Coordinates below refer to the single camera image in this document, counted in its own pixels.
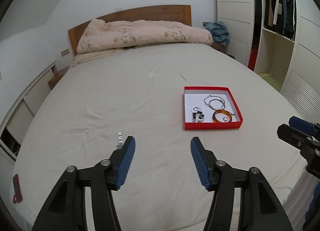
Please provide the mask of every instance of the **red box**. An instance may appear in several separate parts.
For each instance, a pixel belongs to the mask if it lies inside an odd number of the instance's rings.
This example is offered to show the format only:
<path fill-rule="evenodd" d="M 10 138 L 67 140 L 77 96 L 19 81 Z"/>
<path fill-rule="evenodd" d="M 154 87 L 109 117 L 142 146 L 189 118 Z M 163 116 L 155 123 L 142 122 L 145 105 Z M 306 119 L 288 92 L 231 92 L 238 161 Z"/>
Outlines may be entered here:
<path fill-rule="evenodd" d="M 214 110 L 205 105 L 204 99 L 209 94 L 217 95 L 225 100 L 225 110 L 234 114 L 231 122 L 213 122 Z M 204 114 L 204 122 L 192 122 L 193 107 L 200 107 Z M 243 118 L 240 110 L 227 87 L 185 86 L 184 87 L 185 130 L 234 129 L 240 128 Z"/>

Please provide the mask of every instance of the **red object in closet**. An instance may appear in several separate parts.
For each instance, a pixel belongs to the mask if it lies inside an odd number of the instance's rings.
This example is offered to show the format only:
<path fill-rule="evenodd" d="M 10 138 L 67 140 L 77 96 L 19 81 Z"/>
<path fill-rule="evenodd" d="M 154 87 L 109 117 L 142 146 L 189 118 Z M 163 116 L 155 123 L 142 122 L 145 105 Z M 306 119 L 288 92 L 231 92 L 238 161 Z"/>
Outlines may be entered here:
<path fill-rule="evenodd" d="M 254 70 L 254 66 L 256 65 L 257 55 L 258 55 L 258 48 L 253 46 L 251 48 L 249 64 L 248 64 L 248 68 L 252 71 Z"/>

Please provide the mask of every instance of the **blue blanket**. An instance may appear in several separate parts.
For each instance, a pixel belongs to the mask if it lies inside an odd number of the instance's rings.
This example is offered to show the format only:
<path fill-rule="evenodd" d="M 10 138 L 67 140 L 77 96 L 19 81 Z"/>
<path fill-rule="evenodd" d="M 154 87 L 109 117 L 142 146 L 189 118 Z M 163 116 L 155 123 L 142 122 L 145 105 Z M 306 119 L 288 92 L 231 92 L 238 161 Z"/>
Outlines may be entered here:
<path fill-rule="evenodd" d="M 210 31 L 212 39 L 215 43 L 220 43 L 222 46 L 227 46 L 229 43 L 229 32 L 227 27 L 221 22 L 207 23 L 206 30 Z"/>

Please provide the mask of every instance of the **wooden headboard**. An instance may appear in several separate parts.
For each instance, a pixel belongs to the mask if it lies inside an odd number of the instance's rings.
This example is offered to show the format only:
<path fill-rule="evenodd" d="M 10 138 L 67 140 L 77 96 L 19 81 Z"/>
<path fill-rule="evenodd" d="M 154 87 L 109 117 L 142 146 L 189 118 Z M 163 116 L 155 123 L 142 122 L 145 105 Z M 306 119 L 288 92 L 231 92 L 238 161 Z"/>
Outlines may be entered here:
<path fill-rule="evenodd" d="M 125 11 L 119 11 L 106 16 L 99 17 L 105 22 L 111 21 L 136 21 L 144 20 L 164 20 L 177 21 L 191 26 L 191 6 L 190 5 L 159 5 L 142 8 L 135 8 Z M 78 42 L 90 21 L 74 27 L 68 31 L 74 55 L 77 54 Z"/>

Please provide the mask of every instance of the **amber bangle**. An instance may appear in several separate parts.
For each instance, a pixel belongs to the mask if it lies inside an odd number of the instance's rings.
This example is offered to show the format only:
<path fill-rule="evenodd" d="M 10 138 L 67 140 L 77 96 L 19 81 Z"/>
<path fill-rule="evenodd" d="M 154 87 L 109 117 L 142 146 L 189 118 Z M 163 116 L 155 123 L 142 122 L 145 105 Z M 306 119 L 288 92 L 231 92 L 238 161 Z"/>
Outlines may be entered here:
<path fill-rule="evenodd" d="M 213 120 L 215 123 L 223 123 L 223 122 L 220 122 L 220 121 L 216 118 L 216 115 L 217 115 L 218 113 L 223 113 L 223 114 L 225 114 L 225 115 L 228 116 L 228 118 L 229 118 L 229 121 L 227 121 L 227 122 L 232 122 L 232 115 L 231 115 L 231 113 L 229 113 L 229 112 L 226 111 L 226 110 L 220 109 L 220 110 L 216 110 L 216 111 L 213 113 L 213 115 L 212 115 L 212 120 Z"/>

